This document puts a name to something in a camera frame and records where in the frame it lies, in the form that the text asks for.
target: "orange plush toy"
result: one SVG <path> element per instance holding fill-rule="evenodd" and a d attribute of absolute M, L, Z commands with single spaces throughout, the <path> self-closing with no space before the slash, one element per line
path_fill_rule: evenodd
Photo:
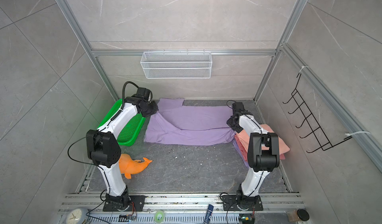
<path fill-rule="evenodd" d="M 131 179 L 131 174 L 138 174 L 143 171 L 152 160 L 147 158 L 143 158 L 143 162 L 141 160 L 132 160 L 130 155 L 121 154 L 121 157 L 118 161 L 121 174 L 125 174 L 127 179 Z"/>

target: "black hook rack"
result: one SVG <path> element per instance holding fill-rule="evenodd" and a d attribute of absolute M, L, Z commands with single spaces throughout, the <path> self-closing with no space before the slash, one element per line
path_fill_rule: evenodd
<path fill-rule="evenodd" d="M 312 153 L 312 152 L 315 152 L 315 151 L 317 151 L 317 150 L 319 150 L 319 149 L 322 149 L 323 151 L 325 151 L 325 150 L 328 150 L 328 149 L 330 149 L 330 148 L 333 148 L 333 147 L 335 147 L 335 146 L 337 146 L 337 145 L 339 145 L 339 144 L 341 144 L 341 143 L 343 143 L 343 142 L 345 142 L 345 141 L 351 139 L 351 138 L 352 138 L 351 136 L 346 137 L 346 138 L 344 138 L 343 141 L 341 141 L 341 142 L 339 142 L 339 143 L 337 143 L 337 144 L 335 144 L 335 145 L 333 145 L 333 144 L 330 142 L 330 140 L 329 140 L 328 137 L 326 136 L 324 130 L 322 129 L 320 123 L 317 121 L 316 117 L 313 115 L 313 113 L 312 113 L 312 111 L 310 110 L 310 108 L 308 107 L 307 103 L 305 102 L 305 100 L 303 99 L 303 97 L 301 96 L 301 94 L 300 94 L 300 93 L 298 92 L 298 90 L 297 90 L 297 85 L 298 85 L 298 82 L 300 81 L 301 74 L 299 73 L 299 74 L 297 75 L 296 78 L 298 78 L 298 80 L 297 80 L 296 87 L 294 88 L 294 90 L 293 90 L 292 93 L 291 93 L 292 97 L 291 97 L 286 103 L 283 102 L 283 104 L 287 104 L 287 103 L 289 103 L 289 101 L 291 101 L 292 99 L 295 101 L 295 103 L 297 104 L 297 108 L 296 108 L 293 112 L 291 112 L 291 113 L 288 112 L 288 113 L 289 113 L 289 114 L 293 114 L 294 112 L 296 112 L 296 111 L 299 109 L 299 110 L 301 111 L 301 113 L 303 114 L 303 116 L 304 116 L 304 120 L 303 120 L 303 122 L 301 123 L 301 125 L 300 125 L 299 127 L 296 126 L 296 128 L 301 128 L 301 127 L 303 126 L 304 122 L 306 121 L 306 122 L 308 123 L 308 126 L 309 126 L 310 129 L 311 129 L 311 132 L 310 132 L 309 134 L 307 134 L 307 135 L 304 136 L 304 137 L 301 137 L 301 136 L 300 136 L 300 138 L 306 138 L 306 137 L 308 137 L 309 135 L 313 134 L 314 137 L 316 138 L 318 144 L 320 145 L 320 147 L 318 147 L 317 149 L 315 149 L 315 150 L 313 150 L 313 151 L 311 151 L 311 152 L 308 152 L 308 151 L 307 151 L 307 153 Z M 295 96 L 296 94 L 298 94 L 298 95 L 300 96 L 301 100 L 303 101 L 301 104 L 298 104 L 297 100 L 295 99 L 294 96 Z M 305 104 L 305 106 L 306 106 L 306 107 L 308 108 L 308 110 L 309 110 L 309 114 L 308 114 L 308 115 L 305 115 L 304 112 L 303 112 L 303 110 L 301 109 L 301 106 L 302 106 L 303 104 Z M 309 123 L 309 121 L 308 121 L 308 117 L 309 117 L 309 116 L 312 116 L 312 117 L 314 118 L 314 120 L 315 120 L 315 121 L 317 122 L 317 124 L 318 124 L 318 128 L 316 128 L 316 129 L 313 130 L 312 125 L 311 125 L 311 124 Z M 324 145 L 322 145 L 322 144 L 320 143 L 320 141 L 318 140 L 316 134 L 314 133 L 314 132 L 317 131 L 318 129 L 320 129 L 320 130 L 322 131 L 322 133 L 324 134 L 324 136 L 325 136 L 325 138 L 326 138 L 326 140 L 327 140 L 327 143 L 324 144 Z"/>

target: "white wire basket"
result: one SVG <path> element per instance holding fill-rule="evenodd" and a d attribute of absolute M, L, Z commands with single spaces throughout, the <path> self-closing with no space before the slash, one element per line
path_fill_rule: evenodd
<path fill-rule="evenodd" d="M 144 52 L 141 59 L 148 79 L 210 78 L 211 52 Z"/>

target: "black mounting plate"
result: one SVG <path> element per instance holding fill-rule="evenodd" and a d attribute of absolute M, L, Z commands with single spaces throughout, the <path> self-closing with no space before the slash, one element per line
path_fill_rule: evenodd
<path fill-rule="evenodd" d="M 236 202 L 236 196 L 235 195 L 222 195 L 222 199 L 223 199 L 224 211 L 242 211 L 238 208 L 237 204 L 234 204 Z M 244 209 L 243 207 L 245 207 L 245 209 L 248 208 L 248 211 L 253 210 L 252 206 L 255 207 L 255 211 L 263 211 L 264 210 L 260 196 L 256 196 L 254 199 L 254 202 L 253 201 L 250 201 L 250 202 L 241 201 L 241 203 L 240 203 L 241 209 Z"/>
<path fill-rule="evenodd" d="M 131 201 L 134 203 L 135 211 L 143 211 L 143 205 L 144 201 L 146 199 L 146 196 L 130 196 Z M 115 205 L 111 202 L 105 202 L 105 205 L 103 206 L 103 211 L 118 211 L 118 209 L 121 209 L 121 206 Z M 129 207 L 125 211 L 132 211 L 133 205 L 129 205 Z"/>

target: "work surface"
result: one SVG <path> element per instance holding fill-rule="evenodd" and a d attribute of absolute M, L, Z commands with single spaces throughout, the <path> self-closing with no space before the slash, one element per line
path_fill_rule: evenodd
<path fill-rule="evenodd" d="M 226 100 L 185 100 L 186 106 L 225 106 Z M 241 101 L 261 123 L 253 101 Z M 135 144 L 120 146 L 132 159 L 153 160 L 143 172 L 123 177 L 129 192 L 235 192 L 248 169 L 230 143 L 212 146 L 163 145 L 143 142 L 149 118 L 146 119 Z M 106 189 L 101 173 L 96 169 L 88 192 Z M 287 192 L 279 168 L 264 180 L 260 192 Z"/>

